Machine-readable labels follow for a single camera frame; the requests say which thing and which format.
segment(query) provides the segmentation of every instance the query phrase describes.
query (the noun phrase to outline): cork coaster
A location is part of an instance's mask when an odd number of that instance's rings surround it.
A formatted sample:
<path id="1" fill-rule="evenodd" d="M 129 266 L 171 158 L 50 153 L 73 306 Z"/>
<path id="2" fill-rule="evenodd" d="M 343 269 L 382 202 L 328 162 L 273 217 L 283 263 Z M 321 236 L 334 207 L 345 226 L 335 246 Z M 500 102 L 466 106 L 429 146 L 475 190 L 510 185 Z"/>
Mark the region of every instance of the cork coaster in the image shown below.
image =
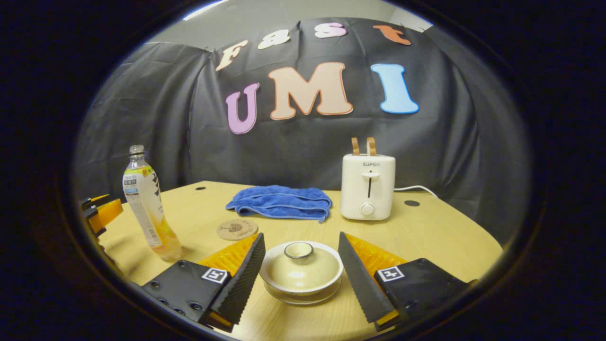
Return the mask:
<path id="1" fill-rule="evenodd" d="M 217 234 L 226 240 L 240 240 L 257 233 L 258 230 L 259 226 L 250 220 L 234 219 L 219 225 Z"/>

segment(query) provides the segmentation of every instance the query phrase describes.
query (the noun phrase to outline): bottle label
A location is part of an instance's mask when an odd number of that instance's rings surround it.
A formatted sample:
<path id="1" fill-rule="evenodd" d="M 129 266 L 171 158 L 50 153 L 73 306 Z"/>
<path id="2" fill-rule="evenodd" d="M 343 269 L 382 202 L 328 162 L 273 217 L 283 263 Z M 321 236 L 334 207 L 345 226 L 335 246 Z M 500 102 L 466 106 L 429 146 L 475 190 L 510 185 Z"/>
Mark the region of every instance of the bottle label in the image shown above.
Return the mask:
<path id="1" fill-rule="evenodd" d="M 147 243 L 155 248 L 162 245 L 157 228 L 164 218 L 160 200 L 160 183 L 156 172 L 149 166 L 127 169 L 122 177 L 126 200 L 143 229 Z"/>

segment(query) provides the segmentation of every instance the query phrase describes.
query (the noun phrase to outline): folded towel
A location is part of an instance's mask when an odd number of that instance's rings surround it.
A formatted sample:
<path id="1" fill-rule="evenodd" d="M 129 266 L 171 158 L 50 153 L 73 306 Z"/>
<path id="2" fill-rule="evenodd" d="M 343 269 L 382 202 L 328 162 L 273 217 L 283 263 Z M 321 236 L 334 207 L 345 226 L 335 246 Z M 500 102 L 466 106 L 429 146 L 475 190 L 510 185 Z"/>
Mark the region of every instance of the folded towel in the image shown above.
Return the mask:
<path id="1" fill-rule="evenodd" d="M 330 214 L 333 202 L 317 188 L 256 186 L 238 192 L 226 205 L 239 215 L 261 214 L 270 218 L 318 219 Z"/>

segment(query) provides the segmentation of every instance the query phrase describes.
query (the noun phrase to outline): light wood tabletop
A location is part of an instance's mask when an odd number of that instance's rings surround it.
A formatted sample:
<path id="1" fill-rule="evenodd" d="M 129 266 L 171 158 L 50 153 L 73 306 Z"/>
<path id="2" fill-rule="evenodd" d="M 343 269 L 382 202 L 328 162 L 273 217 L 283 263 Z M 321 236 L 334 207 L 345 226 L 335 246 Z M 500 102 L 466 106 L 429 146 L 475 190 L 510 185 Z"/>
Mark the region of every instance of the light wood tabletop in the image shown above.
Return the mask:
<path id="1" fill-rule="evenodd" d="M 217 227 L 239 218 L 225 205 L 240 190 L 251 186 L 202 181 L 162 193 L 164 214 L 183 246 L 183 257 L 199 262 L 234 243 L 223 240 Z M 325 222 L 273 219 L 251 215 L 265 247 L 295 240 L 311 240 L 337 250 L 339 233 L 359 237 L 406 260 L 427 258 L 453 276 L 469 282 L 484 275 L 502 253 L 499 243 L 473 220 L 425 192 L 397 192 L 391 217 L 384 221 L 353 221 L 339 213 L 341 193 L 324 191 L 333 207 Z M 406 200 L 419 206 L 408 206 Z M 161 260 L 147 245 L 128 204 L 107 225 L 101 245 L 133 282 L 143 285 L 171 263 Z M 367 323 L 346 272 L 331 299 L 313 306 L 294 306 L 271 296 L 257 276 L 241 321 L 232 333 L 242 340 L 361 340 L 378 333 Z"/>

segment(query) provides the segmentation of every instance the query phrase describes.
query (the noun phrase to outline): saucer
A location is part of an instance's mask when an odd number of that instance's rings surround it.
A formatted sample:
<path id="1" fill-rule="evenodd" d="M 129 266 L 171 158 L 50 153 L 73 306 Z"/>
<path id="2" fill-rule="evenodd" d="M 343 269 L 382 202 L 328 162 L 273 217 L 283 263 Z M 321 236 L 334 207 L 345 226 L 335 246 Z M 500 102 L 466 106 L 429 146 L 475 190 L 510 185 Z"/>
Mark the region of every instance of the saucer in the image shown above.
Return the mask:
<path id="1" fill-rule="evenodd" d="M 339 279 L 337 279 L 333 284 L 326 287 L 326 289 L 318 292 L 317 294 L 309 296 L 290 295 L 270 286 L 266 282 L 263 282 L 263 284 L 265 285 L 265 288 L 267 292 L 270 293 L 270 295 L 284 303 L 288 303 L 291 305 L 312 305 L 315 303 L 326 301 L 330 297 L 335 295 L 341 287 L 341 278 L 339 277 Z"/>

